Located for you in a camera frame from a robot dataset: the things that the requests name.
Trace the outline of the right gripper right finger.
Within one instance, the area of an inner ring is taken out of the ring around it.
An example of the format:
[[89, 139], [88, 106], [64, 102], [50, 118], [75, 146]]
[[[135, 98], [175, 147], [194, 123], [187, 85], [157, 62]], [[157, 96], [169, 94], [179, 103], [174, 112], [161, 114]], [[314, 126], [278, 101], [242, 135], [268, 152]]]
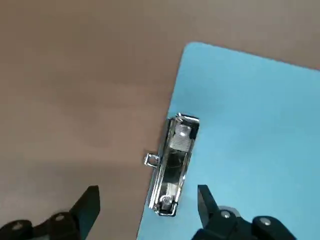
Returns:
[[197, 208], [202, 228], [193, 240], [295, 240], [277, 218], [261, 215], [251, 222], [232, 207], [219, 208], [207, 185], [197, 186]]

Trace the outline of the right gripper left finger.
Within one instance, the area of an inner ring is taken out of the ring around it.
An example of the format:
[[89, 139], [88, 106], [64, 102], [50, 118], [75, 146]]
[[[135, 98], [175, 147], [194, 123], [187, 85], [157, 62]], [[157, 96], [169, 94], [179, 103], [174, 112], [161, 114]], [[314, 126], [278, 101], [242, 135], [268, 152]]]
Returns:
[[101, 210], [100, 190], [89, 186], [68, 211], [53, 214], [33, 225], [30, 220], [17, 219], [0, 227], [2, 240], [85, 240]]

